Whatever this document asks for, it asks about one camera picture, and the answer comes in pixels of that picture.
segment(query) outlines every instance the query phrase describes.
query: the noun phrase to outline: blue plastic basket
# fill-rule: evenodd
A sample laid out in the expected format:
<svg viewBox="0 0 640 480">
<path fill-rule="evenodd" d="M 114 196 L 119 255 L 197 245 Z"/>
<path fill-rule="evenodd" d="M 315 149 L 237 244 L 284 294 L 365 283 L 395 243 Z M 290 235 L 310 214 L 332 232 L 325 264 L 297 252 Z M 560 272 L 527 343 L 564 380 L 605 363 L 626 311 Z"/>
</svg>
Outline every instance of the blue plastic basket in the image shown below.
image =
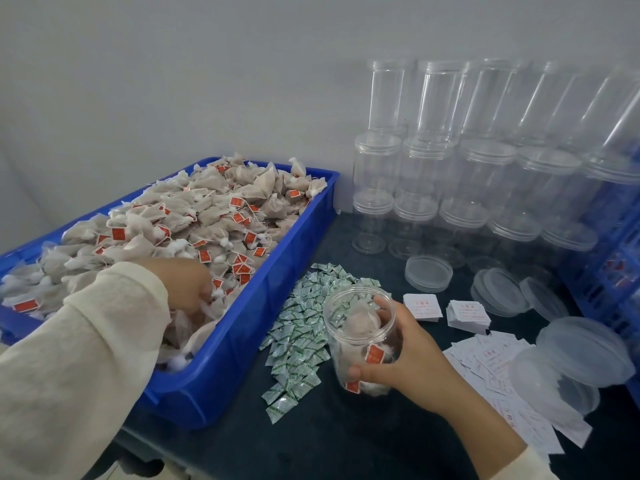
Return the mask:
<svg viewBox="0 0 640 480">
<path fill-rule="evenodd" d="M 217 159 L 208 158 L 198 163 L 205 166 Z M 276 165 L 276 168 L 291 169 L 287 165 Z M 185 170 L 192 172 L 193 165 Z M 313 177 L 325 177 L 327 188 L 309 203 L 296 224 L 256 271 L 189 366 L 177 374 L 153 373 L 138 400 L 140 406 L 187 429 L 208 426 L 225 410 L 284 300 L 306 269 L 335 217 L 333 192 L 339 174 L 316 168 L 307 168 L 307 173 Z M 132 201 L 142 191 L 130 193 L 121 200 Z M 60 242 L 62 233 L 76 222 L 98 213 L 107 214 L 119 205 L 119 200 L 111 202 L 0 256 L 0 276 L 4 276 L 20 261 L 35 262 L 40 257 L 43 242 Z M 41 323 L 28 315 L 0 306 L 2 340 L 9 345 L 25 338 Z"/>
<path fill-rule="evenodd" d="M 588 253 L 572 253 L 560 278 L 585 317 L 612 328 L 627 343 L 638 373 L 627 383 L 640 407 L 639 188 L 604 184 L 582 220 L 599 234 Z"/>
</svg>

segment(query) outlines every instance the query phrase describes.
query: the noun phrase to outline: pile of green packets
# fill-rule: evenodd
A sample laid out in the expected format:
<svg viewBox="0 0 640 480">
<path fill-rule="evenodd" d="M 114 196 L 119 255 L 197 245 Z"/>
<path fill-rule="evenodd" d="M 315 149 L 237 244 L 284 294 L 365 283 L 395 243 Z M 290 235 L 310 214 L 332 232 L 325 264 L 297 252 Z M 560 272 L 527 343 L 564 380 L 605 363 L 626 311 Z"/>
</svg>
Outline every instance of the pile of green packets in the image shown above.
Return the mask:
<svg viewBox="0 0 640 480">
<path fill-rule="evenodd" d="M 319 364 L 331 359 L 324 329 L 324 299 L 334 291 L 363 284 L 380 286 L 370 278 L 354 278 L 342 266 L 313 264 L 311 271 L 296 282 L 282 311 L 262 341 L 260 350 L 271 346 L 266 366 L 276 384 L 262 395 L 267 414 L 276 423 L 320 384 Z"/>
</svg>

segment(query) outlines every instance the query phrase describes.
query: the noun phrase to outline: jar filled with tea bags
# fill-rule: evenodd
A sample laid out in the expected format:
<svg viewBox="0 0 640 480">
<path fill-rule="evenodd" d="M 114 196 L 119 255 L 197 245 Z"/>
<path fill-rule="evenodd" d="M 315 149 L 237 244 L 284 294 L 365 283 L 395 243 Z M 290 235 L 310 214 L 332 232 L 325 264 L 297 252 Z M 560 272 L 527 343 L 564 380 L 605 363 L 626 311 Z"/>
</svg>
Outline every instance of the jar filled with tea bags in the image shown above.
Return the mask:
<svg viewBox="0 0 640 480">
<path fill-rule="evenodd" d="M 375 286 L 348 286 L 325 299 L 323 315 L 338 382 L 356 394 L 387 394 L 388 386 L 352 381 L 349 368 L 364 362 L 392 363 L 400 355 L 391 297 Z"/>
</svg>

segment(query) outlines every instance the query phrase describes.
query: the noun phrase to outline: tabletop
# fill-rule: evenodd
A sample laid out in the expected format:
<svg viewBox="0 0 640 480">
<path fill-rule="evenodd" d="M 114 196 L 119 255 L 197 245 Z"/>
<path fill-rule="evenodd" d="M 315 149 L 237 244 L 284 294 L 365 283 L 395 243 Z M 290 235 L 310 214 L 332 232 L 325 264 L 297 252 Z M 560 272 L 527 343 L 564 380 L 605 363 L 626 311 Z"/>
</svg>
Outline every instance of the tabletop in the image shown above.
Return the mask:
<svg viewBox="0 0 640 480">
<path fill-rule="evenodd" d="M 405 293 L 418 292 L 404 279 L 404 261 L 387 250 L 377 255 L 354 250 L 355 232 L 352 215 L 338 216 L 309 264 L 340 264 L 354 276 L 377 279 L 397 301 Z M 451 299 L 471 299 L 472 281 L 468 268 L 455 270 L 449 287 L 437 294 L 443 311 Z M 561 298 L 570 313 L 580 315 L 566 291 Z M 491 315 L 491 319 L 492 330 L 514 333 L 530 343 L 548 324 L 533 310 L 514 318 Z M 446 319 L 421 325 L 441 349 L 472 336 L 448 327 Z M 236 398 L 215 425 L 185 431 L 136 407 L 124 431 L 217 480 L 477 478 L 444 419 L 419 409 L 396 391 L 378 398 L 348 393 L 339 386 L 331 361 L 318 371 L 323 383 L 272 425 L 260 397 L 275 383 L 264 365 L 267 355 L 268 349 L 256 355 Z M 560 479 L 637 478 L 640 411 L 625 387 L 600 393 L 598 409 L 586 417 L 593 432 L 584 449 L 557 434 L 565 454 L 551 455 L 551 469 Z"/>
</svg>

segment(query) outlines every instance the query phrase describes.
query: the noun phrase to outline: sleeve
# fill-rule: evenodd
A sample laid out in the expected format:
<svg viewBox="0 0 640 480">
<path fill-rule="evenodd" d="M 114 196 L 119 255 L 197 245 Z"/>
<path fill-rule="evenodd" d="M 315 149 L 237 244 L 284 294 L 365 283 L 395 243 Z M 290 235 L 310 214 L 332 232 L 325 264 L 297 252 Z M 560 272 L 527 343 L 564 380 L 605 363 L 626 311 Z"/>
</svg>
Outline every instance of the sleeve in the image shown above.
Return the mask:
<svg viewBox="0 0 640 480">
<path fill-rule="evenodd" d="M 4 478 L 81 478 L 124 423 L 170 322 L 164 284 L 120 262 L 0 356 Z"/>
<path fill-rule="evenodd" d="M 531 447 L 501 469 L 492 480 L 557 480 L 548 464 Z"/>
</svg>

